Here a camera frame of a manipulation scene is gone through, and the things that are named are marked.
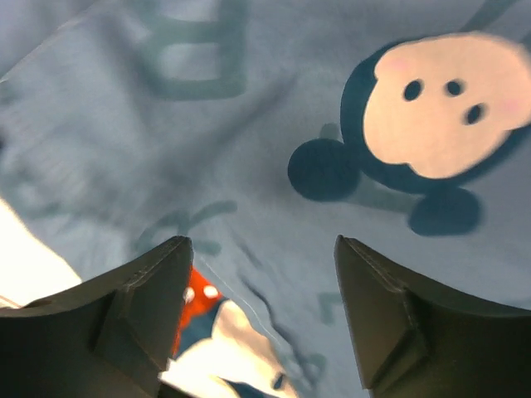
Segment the cream pillow with yellow edge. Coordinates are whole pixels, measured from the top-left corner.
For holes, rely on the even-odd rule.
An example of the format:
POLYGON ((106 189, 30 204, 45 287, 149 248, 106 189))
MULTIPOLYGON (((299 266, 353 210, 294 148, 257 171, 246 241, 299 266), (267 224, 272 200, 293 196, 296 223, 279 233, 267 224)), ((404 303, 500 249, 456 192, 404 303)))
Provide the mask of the cream pillow with yellow edge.
POLYGON ((81 283, 67 262, 38 240, 1 201, 0 295, 2 308, 22 308, 81 283))

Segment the blue cartoon print pillowcase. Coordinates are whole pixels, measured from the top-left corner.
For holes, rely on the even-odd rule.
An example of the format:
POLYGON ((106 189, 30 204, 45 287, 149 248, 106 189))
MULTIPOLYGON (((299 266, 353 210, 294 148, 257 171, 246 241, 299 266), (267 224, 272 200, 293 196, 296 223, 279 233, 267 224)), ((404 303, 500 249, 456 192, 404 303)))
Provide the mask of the blue cartoon print pillowcase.
POLYGON ((3 195, 85 277, 181 233, 303 397, 360 397, 333 245, 357 237, 458 289, 530 305, 530 144, 465 184, 479 225, 425 237, 420 196, 361 176, 309 201, 291 154, 400 40, 530 43, 527 1, 4 1, 3 195))

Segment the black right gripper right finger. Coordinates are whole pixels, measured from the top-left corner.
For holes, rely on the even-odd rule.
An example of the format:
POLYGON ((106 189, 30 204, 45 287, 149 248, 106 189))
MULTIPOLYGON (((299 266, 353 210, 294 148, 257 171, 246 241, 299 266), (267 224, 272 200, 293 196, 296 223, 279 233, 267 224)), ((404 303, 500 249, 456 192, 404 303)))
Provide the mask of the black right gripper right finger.
POLYGON ((527 397, 530 313, 339 236, 334 259, 361 384, 373 397, 527 397))

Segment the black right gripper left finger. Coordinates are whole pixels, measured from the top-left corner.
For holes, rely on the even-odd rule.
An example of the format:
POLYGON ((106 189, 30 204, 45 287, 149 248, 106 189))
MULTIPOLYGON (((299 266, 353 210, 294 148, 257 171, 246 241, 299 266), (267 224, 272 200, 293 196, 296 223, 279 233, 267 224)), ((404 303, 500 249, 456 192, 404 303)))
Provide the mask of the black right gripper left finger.
POLYGON ((1 312, 4 397, 175 397, 173 354, 192 269, 175 236, 116 269, 1 312))

